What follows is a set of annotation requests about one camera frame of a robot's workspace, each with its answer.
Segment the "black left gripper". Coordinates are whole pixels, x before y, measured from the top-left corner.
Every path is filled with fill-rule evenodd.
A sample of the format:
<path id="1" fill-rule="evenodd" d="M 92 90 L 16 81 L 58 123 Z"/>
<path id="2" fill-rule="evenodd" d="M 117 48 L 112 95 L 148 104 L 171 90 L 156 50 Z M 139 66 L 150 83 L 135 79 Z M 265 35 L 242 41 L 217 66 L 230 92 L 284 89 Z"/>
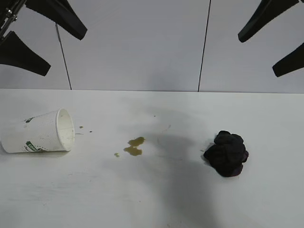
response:
<path id="1" fill-rule="evenodd" d="M 51 65 L 27 47 L 14 31 L 6 33 L 24 5 L 57 23 L 79 40 L 84 38 L 87 28 L 67 0 L 0 1 L 0 63 L 46 76 Z"/>

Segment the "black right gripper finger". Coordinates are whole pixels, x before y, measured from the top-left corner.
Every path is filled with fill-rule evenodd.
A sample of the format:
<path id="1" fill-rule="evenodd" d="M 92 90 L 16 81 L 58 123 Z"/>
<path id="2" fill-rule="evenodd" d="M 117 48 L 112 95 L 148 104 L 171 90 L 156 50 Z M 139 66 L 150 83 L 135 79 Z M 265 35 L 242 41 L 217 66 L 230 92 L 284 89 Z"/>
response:
<path id="1" fill-rule="evenodd" d="M 238 33 L 239 41 L 246 42 L 267 23 L 298 3 L 298 0 L 262 0 L 247 24 Z"/>
<path id="2" fill-rule="evenodd" d="M 276 77 L 286 75 L 304 67 L 304 44 L 278 61 L 273 67 Z"/>

